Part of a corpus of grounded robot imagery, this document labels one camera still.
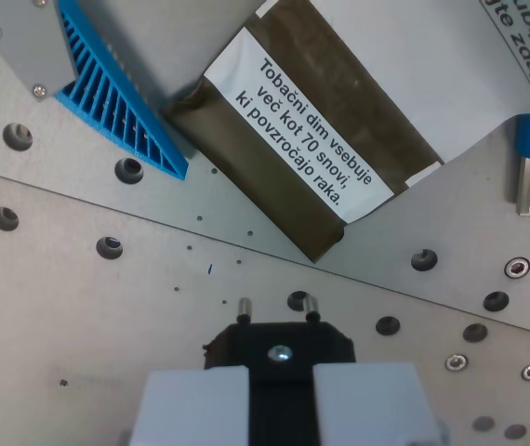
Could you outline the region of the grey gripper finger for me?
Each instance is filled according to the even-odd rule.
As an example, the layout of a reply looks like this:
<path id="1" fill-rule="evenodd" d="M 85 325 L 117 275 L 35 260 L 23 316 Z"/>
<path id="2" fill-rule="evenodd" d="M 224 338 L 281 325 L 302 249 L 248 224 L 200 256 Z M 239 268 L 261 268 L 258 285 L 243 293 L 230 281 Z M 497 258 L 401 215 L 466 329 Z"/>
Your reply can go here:
<path id="1" fill-rule="evenodd" d="M 447 445 L 414 364 L 331 363 L 312 369 L 323 445 Z"/>
<path id="2" fill-rule="evenodd" d="M 249 371 L 244 366 L 149 375 L 131 445 L 247 445 Z"/>

